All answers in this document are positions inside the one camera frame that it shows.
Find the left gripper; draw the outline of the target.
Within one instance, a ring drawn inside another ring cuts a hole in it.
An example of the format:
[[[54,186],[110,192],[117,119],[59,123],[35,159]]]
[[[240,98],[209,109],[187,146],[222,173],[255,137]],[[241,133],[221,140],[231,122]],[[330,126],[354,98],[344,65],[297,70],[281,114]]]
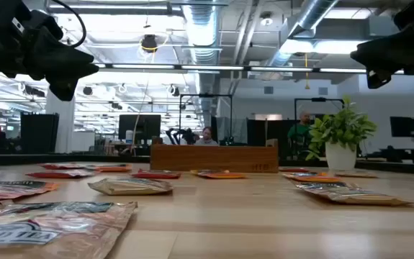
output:
[[[61,101],[71,101],[78,78],[99,71],[99,67],[93,64],[94,56],[60,42],[63,37],[62,29],[48,14],[32,12],[26,25],[27,74],[35,80],[40,80],[53,72],[54,78],[47,78],[49,90]]]

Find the beige tea packet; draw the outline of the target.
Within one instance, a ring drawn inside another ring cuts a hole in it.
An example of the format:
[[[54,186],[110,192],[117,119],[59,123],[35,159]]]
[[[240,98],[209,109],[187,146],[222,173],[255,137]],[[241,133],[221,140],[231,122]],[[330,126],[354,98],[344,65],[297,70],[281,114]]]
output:
[[[338,171],[335,172],[338,177],[351,177],[351,178],[377,178],[375,173],[368,171]]]
[[[105,259],[136,202],[0,204],[0,259]]]
[[[144,196],[173,191],[169,182],[144,178],[105,178],[88,183],[88,187],[108,196]]]
[[[355,188],[347,183],[294,183],[295,187],[307,194],[339,204],[372,206],[408,206],[414,201],[396,196],[380,194],[362,188]]]

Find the orange tea packet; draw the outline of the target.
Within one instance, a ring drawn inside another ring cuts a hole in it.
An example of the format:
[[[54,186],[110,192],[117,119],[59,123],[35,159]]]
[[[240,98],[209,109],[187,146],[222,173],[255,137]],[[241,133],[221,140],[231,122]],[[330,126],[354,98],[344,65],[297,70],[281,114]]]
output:
[[[340,183],[342,180],[340,178],[325,176],[321,174],[314,173],[283,173],[285,178],[293,181],[299,182],[316,182],[316,183]]]
[[[191,174],[202,178],[209,179],[242,179],[246,178],[241,173],[231,173],[230,171],[214,171],[214,170],[192,170]]]
[[[0,181],[0,201],[54,191],[57,183],[43,181]]]
[[[85,169],[100,173],[127,173],[132,170],[131,164],[119,165],[86,165]]]

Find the wooden tea box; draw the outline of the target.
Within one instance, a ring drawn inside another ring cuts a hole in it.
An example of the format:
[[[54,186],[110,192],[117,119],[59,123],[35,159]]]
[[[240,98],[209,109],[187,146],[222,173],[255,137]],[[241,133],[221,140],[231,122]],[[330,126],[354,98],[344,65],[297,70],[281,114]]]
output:
[[[153,145],[153,170],[228,170],[234,173],[276,173],[279,170],[276,147]]]

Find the black partition panel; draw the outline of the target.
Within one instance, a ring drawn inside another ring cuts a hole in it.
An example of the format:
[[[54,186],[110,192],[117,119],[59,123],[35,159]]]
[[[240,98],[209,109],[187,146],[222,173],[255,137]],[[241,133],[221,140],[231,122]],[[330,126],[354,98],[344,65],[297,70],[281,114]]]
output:
[[[58,114],[21,114],[20,140],[26,154],[55,152]]]

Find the black hanging ceiling device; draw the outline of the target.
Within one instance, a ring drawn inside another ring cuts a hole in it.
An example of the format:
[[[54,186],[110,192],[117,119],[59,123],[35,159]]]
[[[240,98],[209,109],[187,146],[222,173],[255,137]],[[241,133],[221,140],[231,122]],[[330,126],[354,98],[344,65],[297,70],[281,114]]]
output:
[[[156,42],[156,36],[155,35],[144,35],[144,38],[141,42],[141,48],[143,51],[147,53],[154,53],[157,51],[158,44]]]

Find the black background desk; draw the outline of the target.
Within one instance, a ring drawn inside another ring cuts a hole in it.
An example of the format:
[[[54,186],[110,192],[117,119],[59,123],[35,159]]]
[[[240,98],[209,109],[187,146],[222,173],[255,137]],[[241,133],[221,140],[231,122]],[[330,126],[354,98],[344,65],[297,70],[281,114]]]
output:
[[[411,160],[414,164],[414,148],[412,149],[395,149],[393,146],[388,146],[385,149],[380,149],[373,153],[366,155],[367,159],[384,158],[387,162],[401,163],[404,160]]]

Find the green plant in white pot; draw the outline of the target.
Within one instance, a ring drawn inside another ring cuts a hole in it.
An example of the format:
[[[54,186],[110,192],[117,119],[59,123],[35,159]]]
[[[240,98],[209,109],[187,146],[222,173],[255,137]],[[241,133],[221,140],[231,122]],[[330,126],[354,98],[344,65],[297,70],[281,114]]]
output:
[[[359,112],[356,103],[344,96],[337,113],[317,118],[310,126],[306,159],[325,158],[330,170],[351,171],[356,165],[358,145],[376,130],[368,115]]]

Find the dark partition panel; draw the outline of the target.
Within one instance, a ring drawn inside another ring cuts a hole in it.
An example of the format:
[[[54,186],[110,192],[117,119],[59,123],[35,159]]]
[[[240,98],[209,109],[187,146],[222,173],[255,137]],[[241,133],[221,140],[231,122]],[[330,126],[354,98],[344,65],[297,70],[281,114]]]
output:
[[[247,120],[247,143],[250,146],[265,146],[267,140],[277,140],[280,159],[291,155],[291,147],[287,137],[294,120]]]

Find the silver ventilation duct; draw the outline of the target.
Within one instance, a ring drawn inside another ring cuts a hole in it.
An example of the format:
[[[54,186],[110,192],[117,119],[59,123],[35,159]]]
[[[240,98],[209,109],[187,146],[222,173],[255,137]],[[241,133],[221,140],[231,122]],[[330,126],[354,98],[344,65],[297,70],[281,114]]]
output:
[[[218,0],[189,0],[182,11],[186,20],[188,43],[192,47],[193,63],[197,65],[217,64],[217,47],[220,6]]]
[[[294,47],[301,41],[294,40],[294,36],[313,38],[316,27],[330,12],[339,0],[304,0],[300,12],[287,17],[279,31],[280,46],[274,55],[268,59],[266,66],[282,67],[294,53],[301,53]]]

